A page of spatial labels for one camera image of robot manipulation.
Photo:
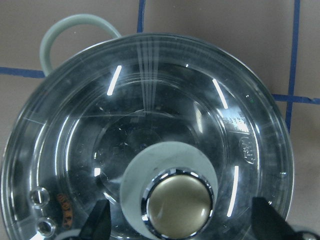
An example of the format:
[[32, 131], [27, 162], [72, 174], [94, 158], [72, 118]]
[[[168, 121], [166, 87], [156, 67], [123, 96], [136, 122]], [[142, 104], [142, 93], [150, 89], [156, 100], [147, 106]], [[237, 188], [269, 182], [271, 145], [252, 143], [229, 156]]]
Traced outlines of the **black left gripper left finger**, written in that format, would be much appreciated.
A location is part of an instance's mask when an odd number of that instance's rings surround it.
[[111, 236], [111, 210], [107, 199], [98, 200], [80, 230], [81, 240], [109, 240]]

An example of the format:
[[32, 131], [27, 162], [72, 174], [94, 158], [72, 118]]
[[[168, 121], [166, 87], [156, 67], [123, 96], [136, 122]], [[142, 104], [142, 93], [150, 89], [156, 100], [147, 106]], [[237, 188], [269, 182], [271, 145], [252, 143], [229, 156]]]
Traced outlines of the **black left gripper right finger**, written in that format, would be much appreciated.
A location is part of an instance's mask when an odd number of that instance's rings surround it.
[[251, 226], [257, 240], [284, 240], [290, 226], [263, 197], [253, 197]]

